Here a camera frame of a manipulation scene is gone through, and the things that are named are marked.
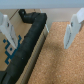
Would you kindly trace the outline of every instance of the white bracket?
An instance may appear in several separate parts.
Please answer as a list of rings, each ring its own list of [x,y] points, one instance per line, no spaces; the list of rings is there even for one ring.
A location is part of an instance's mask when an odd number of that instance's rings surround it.
[[[64,36],[64,49],[68,49],[73,42],[76,34],[80,31],[84,21],[84,8],[81,8],[77,14],[73,14],[70,24],[66,28]]]
[[[18,46],[18,39],[16,37],[14,27],[10,23],[7,15],[0,13],[0,31],[6,36],[8,41],[14,48]]]

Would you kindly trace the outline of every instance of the brown surface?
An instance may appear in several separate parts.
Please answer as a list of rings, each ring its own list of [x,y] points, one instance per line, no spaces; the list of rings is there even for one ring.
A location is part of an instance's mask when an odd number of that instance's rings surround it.
[[[68,23],[53,23],[28,84],[84,84],[84,28],[65,50]]]

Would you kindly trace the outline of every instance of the black tube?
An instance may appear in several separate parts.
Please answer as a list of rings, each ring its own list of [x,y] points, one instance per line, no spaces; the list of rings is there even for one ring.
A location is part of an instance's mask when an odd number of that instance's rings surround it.
[[[8,65],[3,77],[1,77],[0,84],[15,84],[22,74],[25,65],[27,64],[34,46],[46,24],[47,15],[45,13],[29,13],[26,14],[25,10],[19,11],[19,14],[24,23],[31,23],[32,26],[29,32],[24,36],[24,40],[17,50],[14,58]]]

